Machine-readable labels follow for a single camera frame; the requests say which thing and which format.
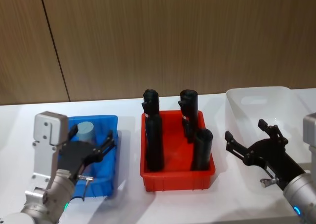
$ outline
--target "white tabletop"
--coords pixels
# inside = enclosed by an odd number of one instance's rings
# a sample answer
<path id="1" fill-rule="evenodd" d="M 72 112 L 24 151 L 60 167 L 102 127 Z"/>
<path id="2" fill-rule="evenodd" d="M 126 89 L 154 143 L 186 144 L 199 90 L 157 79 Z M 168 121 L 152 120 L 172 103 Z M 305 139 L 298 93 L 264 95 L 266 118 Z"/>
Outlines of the white tabletop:
<path id="1" fill-rule="evenodd" d="M 294 92 L 310 111 L 316 111 L 316 89 Z M 179 97 L 161 97 L 160 110 L 178 110 Z M 199 95 L 198 108 L 214 134 L 216 166 L 207 190 L 145 192 L 140 177 L 142 99 L 68 102 L 0 107 L 0 217 L 19 212 L 34 165 L 34 116 L 52 111 L 67 116 L 118 116 L 117 183 L 114 198 L 75 199 L 60 224 L 206 224 L 297 223 L 291 206 L 277 186 L 262 188 L 268 175 L 247 167 L 225 150 L 225 94 Z"/>

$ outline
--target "white plastic container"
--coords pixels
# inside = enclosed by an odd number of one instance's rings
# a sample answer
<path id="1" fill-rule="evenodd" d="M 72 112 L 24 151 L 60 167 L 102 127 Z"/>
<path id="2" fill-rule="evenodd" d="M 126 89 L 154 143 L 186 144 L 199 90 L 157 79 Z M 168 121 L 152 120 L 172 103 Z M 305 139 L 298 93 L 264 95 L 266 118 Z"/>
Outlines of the white plastic container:
<path id="1" fill-rule="evenodd" d="M 227 129 L 235 139 L 249 147 L 269 136 L 258 127 L 259 119 L 278 125 L 288 139 L 286 152 L 303 168 L 311 163 L 311 152 L 303 142 L 303 118 L 310 114 L 299 98 L 287 87 L 251 87 L 226 92 Z"/>

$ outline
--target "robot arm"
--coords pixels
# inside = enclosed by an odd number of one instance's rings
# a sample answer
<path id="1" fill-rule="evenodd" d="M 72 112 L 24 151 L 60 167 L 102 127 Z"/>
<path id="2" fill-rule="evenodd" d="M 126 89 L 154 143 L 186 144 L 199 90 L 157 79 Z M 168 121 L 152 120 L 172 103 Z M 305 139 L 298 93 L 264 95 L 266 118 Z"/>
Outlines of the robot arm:
<path id="1" fill-rule="evenodd" d="M 268 126 L 259 120 L 258 127 L 269 135 L 269 139 L 257 141 L 249 148 L 239 144 L 226 131 L 226 150 L 241 159 L 245 165 L 263 168 L 271 179 L 262 179 L 263 187 L 277 184 L 286 200 L 302 219 L 303 223 L 316 223 L 316 113 L 303 120 L 303 140 L 310 144 L 312 152 L 312 174 L 305 171 L 285 152 L 288 140 L 277 125 Z"/>
<path id="2" fill-rule="evenodd" d="M 20 213 L 0 220 L 4 224 L 57 224 L 65 205 L 72 199 L 78 180 L 92 177 L 81 175 L 86 166 L 102 161 L 115 146 L 109 134 L 101 147 L 86 142 L 71 142 L 78 131 L 74 126 L 68 133 L 65 115 L 43 112 L 35 117 L 34 171 L 25 191 L 26 203 Z"/>

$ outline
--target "red plastic bin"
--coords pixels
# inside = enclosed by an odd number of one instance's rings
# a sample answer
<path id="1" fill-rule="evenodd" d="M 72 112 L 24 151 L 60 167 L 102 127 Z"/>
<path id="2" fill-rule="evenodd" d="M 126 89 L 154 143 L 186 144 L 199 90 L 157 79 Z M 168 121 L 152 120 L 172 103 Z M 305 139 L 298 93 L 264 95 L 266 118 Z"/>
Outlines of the red plastic bin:
<path id="1" fill-rule="evenodd" d="M 188 144 L 181 124 L 181 111 L 161 111 L 164 169 L 151 172 L 147 169 L 145 115 L 142 114 L 142 138 L 140 175 L 146 191 L 207 189 L 215 173 L 212 154 L 207 171 L 190 171 L 193 158 L 193 144 Z M 198 112 L 198 126 L 205 128 L 203 113 Z"/>

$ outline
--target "black cylinder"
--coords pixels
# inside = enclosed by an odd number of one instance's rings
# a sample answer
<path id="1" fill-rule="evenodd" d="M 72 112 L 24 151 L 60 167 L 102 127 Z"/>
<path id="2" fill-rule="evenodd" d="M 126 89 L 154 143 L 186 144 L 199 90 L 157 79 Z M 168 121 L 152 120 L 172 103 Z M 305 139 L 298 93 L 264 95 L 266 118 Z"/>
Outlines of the black cylinder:
<path id="1" fill-rule="evenodd" d="M 188 143 L 192 143 L 198 129 L 198 93 L 194 90 L 183 90 L 178 103 L 182 113 L 184 136 Z"/>
<path id="2" fill-rule="evenodd" d="M 159 94 L 153 89 L 147 89 L 142 103 L 146 116 L 146 162 L 150 171 L 160 171 L 164 167 L 162 144 L 162 119 L 159 115 Z"/>
<path id="3" fill-rule="evenodd" d="M 153 89 L 147 89 L 144 94 L 142 103 L 146 117 L 159 114 L 159 94 Z"/>
<path id="4" fill-rule="evenodd" d="M 204 171 L 210 168 L 210 155 L 213 134 L 208 129 L 199 129 L 196 132 L 193 147 L 193 160 L 191 170 Z"/>

